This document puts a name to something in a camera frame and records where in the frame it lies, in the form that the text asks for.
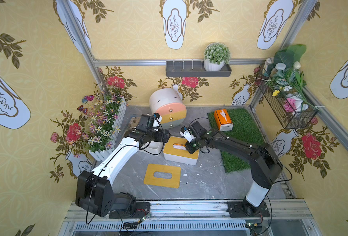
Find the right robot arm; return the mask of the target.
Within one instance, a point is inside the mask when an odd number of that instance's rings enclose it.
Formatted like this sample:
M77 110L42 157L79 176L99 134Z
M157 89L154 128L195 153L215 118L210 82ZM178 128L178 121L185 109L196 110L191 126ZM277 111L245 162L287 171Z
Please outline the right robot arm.
M246 143L215 129L206 130L199 122L182 127L180 135L187 140L185 148L190 154L202 147L213 148L249 163L253 183L243 201L229 202L230 217L270 215L264 199L282 172L283 166L269 144Z

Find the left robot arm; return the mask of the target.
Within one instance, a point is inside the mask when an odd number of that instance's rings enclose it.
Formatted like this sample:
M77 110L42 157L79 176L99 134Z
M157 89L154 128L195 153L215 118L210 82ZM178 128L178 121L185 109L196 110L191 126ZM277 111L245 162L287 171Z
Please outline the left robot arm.
M126 131L120 144L101 164L83 171L77 181L75 204L87 213L104 217L111 211L135 211L136 199L129 193L114 193L112 185L127 161L151 142L167 143L170 132L161 125L158 113L141 115L136 128Z

